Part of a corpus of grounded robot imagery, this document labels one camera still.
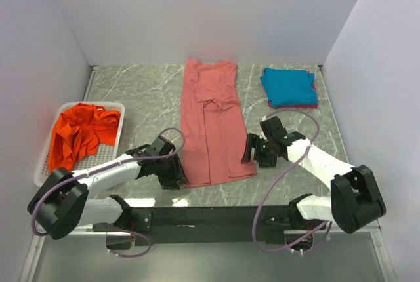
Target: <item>crumpled orange fabric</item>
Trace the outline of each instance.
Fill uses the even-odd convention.
[[[117,110],[78,103],[60,114],[52,130],[48,168],[69,171],[86,155],[94,155],[100,143],[115,145],[119,118]]]

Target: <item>white wall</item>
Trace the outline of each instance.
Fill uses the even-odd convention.
[[[32,240],[33,172],[58,107],[83,98],[89,66],[54,0],[0,0],[0,280]]]
[[[356,0],[57,0],[91,64],[323,64]]]
[[[358,0],[324,66],[351,161],[370,166],[400,281],[418,281],[420,0]]]

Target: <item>marble table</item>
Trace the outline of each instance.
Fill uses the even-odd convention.
[[[347,156],[339,129],[335,122],[331,104],[320,73],[315,65],[284,64],[240,64],[236,88],[241,101],[243,119],[248,132],[259,134],[259,121],[272,112],[259,77],[264,67],[281,69],[305,69],[315,73],[315,85],[319,107],[308,109],[320,123],[321,131],[315,145],[336,158],[346,161]],[[151,143],[166,127],[180,127],[180,98],[184,65],[134,65],[96,66],[91,87],[87,93],[89,101],[120,102],[125,106],[125,118],[118,155],[145,143]],[[315,126],[312,121],[293,112],[280,114],[283,125],[289,131],[299,131],[312,136]],[[180,137],[176,132],[166,134],[176,146]],[[122,183],[98,195],[104,198],[117,194],[132,206],[232,206],[258,205],[272,181],[290,165],[279,159],[277,167],[257,169],[258,174],[238,182],[216,186],[162,190],[156,176]],[[301,167],[291,171],[279,181],[266,204],[287,204],[304,193],[325,195],[328,189]]]

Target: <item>teal folded shirt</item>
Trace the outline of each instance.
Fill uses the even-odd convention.
[[[313,105],[318,103],[314,90],[313,73],[306,70],[279,70],[265,68],[260,77],[273,107],[290,105]]]

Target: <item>plastic laundry basket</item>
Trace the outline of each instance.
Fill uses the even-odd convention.
[[[123,104],[120,103],[113,103],[113,102],[73,102],[73,103],[66,103],[60,107],[58,110],[58,113],[55,117],[54,123],[51,126],[50,133],[48,135],[47,141],[45,141],[45,145],[40,157],[40,160],[38,162],[37,169],[35,171],[35,176],[33,177],[33,181],[35,182],[35,185],[38,187],[41,187],[44,181],[47,179],[47,177],[50,175],[50,171],[48,169],[48,156],[49,156],[49,148],[50,148],[50,141],[51,141],[51,134],[53,133],[54,125],[58,120],[58,117],[61,113],[65,112],[69,108],[75,106],[78,103],[84,103],[84,104],[94,104],[94,105],[100,105],[104,106],[107,110],[117,110],[121,113],[121,118],[119,120],[118,125],[118,132],[117,137],[115,138],[115,145],[109,146],[107,144],[99,144],[98,151],[95,155],[88,155],[85,156],[82,160],[78,161],[73,169],[88,169],[89,167],[93,167],[108,161],[111,161],[117,157],[117,151],[118,151],[118,145],[119,145],[119,139],[121,138],[121,130],[123,128],[123,122],[124,122],[124,113],[125,113],[125,107]]]

